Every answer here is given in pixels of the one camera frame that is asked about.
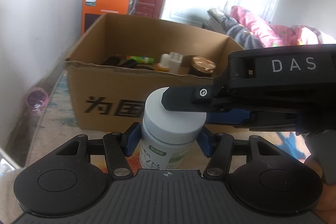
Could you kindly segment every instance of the brown cardboard box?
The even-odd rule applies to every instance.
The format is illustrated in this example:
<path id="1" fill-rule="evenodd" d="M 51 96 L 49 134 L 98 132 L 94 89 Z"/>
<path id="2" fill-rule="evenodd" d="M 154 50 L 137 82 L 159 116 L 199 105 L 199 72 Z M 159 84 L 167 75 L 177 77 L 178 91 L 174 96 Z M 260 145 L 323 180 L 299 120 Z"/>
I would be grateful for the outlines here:
<path id="1" fill-rule="evenodd" d="M 80 128 L 124 132 L 140 122 L 144 102 L 156 89 L 166 86 L 207 85 L 211 78 L 166 72 L 102 66 L 108 57 L 153 57 L 163 53 L 184 55 L 188 67 L 192 56 L 201 55 L 217 64 L 220 75 L 227 56 L 242 48 L 216 32 L 154 18 L 104 14 L 80 38 L 67 58 L 73 108 Z"/>
<path id="2" fill-rule="evenodd" d="M 138 1 L 139 0 L 83 0 L 82 34 L 104 13 L 133 15 Z"/>

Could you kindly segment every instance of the orange cardboard box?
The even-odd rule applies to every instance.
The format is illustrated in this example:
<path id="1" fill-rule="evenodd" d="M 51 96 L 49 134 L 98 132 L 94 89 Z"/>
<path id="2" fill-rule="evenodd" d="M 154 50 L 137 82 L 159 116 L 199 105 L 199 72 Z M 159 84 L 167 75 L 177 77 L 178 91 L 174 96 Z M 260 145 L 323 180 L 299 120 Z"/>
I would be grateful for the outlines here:
<path id="1" fill-rule="evenodd" d="M 134 15 L 138 0 L 83 0 L 82 34 L 105 13 Z"/>

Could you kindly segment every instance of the human hand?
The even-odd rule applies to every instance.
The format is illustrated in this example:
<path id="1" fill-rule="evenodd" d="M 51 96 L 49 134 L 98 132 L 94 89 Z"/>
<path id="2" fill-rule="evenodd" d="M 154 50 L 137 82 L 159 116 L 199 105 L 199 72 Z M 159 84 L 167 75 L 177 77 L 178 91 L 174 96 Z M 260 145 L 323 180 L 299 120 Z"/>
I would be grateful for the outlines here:
<path id="1" fill-rule="evenodd" d="M 304 163 L 322 177 L 322 168 L 312 156 L 309 156 Z M 323 183 L 322 195 L 315 213 L 327 224 L 336 224 L 336 185 L 328 186 Z"/>

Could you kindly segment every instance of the green label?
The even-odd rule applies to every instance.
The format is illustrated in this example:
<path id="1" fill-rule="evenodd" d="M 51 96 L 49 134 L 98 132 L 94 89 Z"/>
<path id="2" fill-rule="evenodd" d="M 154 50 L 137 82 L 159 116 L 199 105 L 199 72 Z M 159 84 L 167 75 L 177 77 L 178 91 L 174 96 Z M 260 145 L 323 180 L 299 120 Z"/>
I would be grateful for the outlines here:
<path id="1" fill-rule="evenodd" d="M 160 150 L 158 150 L 158 149 L 152 147 L 151 145 L 149 146 L 149 149 L 152 150 L 154 153 L 160 155 L 160 156 L 165 156 L 165 155 L 167 155 L 166 152 L 162 152 L 162 151 L 160 151 Z"/>

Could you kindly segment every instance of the small white bottle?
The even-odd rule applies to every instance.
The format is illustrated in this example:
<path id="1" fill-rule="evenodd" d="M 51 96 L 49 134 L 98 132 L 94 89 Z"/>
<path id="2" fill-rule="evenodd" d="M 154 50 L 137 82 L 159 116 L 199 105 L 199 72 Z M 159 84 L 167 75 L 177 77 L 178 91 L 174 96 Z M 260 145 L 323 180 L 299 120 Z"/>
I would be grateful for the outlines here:
<path id="1" fill-rule="evenodd" d="M 145 169 L 176 169 L 205 123 L 204 112 L 166 110 L 162 94 L 152 92 L 146 100 L 142 120 L 140 164 Z"/>

